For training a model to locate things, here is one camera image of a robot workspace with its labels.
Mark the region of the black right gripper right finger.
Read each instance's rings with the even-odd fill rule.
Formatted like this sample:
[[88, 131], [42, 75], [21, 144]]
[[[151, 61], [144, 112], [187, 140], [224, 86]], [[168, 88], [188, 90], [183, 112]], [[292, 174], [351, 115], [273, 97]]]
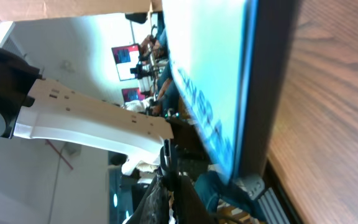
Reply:
[[178, 224], [214, 224], [188, 176], [178, 176], [173, 188], [175, 218]]

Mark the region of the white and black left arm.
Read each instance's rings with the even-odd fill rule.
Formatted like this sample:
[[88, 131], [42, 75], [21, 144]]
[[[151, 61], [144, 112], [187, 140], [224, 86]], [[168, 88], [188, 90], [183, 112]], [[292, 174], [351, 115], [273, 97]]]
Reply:
[[173, 139], [163, 118], [147, 116], [77, 93], [0, 48], [0, 138], [51, 139], [160, 162]]

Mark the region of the blue Galaxy smartphone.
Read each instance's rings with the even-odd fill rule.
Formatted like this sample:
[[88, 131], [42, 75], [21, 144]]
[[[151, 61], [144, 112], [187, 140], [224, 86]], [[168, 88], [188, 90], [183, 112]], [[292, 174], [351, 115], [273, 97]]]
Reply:
[[222, 181], [261, 174], [300, 2], [162, 7], [173, 78]]

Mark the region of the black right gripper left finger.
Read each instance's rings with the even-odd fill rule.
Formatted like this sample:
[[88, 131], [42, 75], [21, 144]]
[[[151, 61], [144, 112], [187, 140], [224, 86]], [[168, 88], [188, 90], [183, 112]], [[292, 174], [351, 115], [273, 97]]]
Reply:
[[168, 224], [169, 193], [159, 176], [155, 176], [134, 214], [126, 224]]

